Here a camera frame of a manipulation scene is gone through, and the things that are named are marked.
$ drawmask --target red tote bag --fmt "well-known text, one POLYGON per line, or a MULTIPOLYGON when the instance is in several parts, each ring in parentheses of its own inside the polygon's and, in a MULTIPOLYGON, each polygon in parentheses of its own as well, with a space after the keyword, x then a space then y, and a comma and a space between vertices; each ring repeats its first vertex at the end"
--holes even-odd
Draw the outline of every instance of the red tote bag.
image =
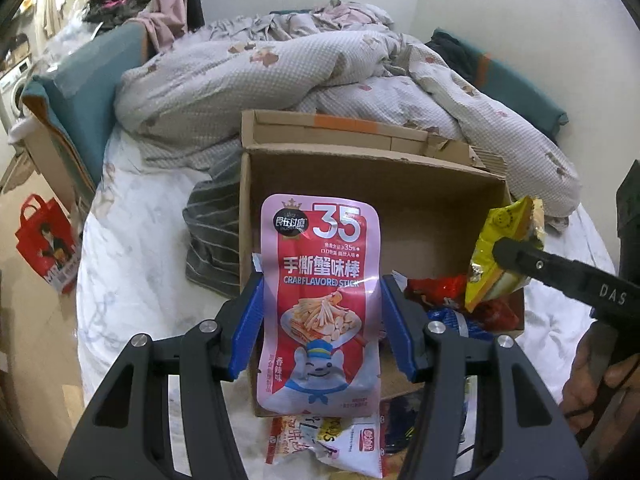
POLYGON ((56 199, 44 202, 41 196, 30 195, 20 209, 20 228, 15 236, 18 252, 49 285, 63 294, 73 288, 80 255, 71 224, 56 199), (28 218, 24 216, 27 209, 34 210, 28 218))

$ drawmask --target blue hat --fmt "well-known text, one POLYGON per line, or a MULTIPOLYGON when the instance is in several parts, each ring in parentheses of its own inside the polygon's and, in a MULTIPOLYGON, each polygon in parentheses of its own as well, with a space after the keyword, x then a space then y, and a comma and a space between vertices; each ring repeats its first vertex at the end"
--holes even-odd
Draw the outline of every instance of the blue hat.
POLYGON ((322 339, 316 339, 306 345, 306 355, 322 359, 331 359, 331 352, 334 349, 329 343, 322 339))

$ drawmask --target number 35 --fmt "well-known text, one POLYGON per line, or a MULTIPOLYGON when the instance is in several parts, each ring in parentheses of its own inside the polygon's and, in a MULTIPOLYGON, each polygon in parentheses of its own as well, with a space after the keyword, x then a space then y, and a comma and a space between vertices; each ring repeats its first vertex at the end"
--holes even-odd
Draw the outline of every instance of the number 35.
POLYGON ((340 238, 345 242, 351 243, 360 237, 360 224, 350 215, 359 215, 360 210, 357 207, 340 206, 340 223, 342 225, 353 226, 353 233, 348 235, 343 228, 338 229, 338 222, 334 219, 336 206, 332 204, 314 204, 314 211, 324 211, 322 221, 329 225, 327 231, 322 231, 319 227, 314 227, 314 234, 321 238, 333 238, 335 232, 338 231, 340 238))

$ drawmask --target mattress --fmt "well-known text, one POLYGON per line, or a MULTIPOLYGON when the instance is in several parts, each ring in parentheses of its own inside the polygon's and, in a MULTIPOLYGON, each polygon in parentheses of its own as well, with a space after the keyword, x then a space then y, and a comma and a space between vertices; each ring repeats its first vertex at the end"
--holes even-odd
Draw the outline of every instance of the mattress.
MULTIPOLYGON (((225 299, 185 278, 189 235, 182 208, 206 173, 162 170, 142 162, 139 143, 116 130, 84 226, 77 287, 78 357, 88 402, 119 352, 139 332, 153 339, 180 335, 214 317, 225 299)), ((600 235, 582 206, 546 250, 614 272, 600 235)), ((525 288, 526 330, 517 339, 556 400, 575 347, 591 323, 590 310, 538 282, 525 288)), ((323 478, 330 468, 309 453, 277 466, 264 464, 269 419, 252 415, 246 373, 223 385, 236 442, 249 478, 323 478)), ((188 472, 177 378, 170 378, 174 464, 188 472)))

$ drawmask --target crown logo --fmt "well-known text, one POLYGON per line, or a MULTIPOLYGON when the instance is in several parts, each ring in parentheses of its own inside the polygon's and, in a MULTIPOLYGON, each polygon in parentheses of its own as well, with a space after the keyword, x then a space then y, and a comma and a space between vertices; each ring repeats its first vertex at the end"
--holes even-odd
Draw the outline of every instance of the crown logo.
POLYGON ((302 202, 298 204, 291 198, 288 202, 283 202, 282 205, 287 209, 300 209, 300 207, 302 206, 302 202))

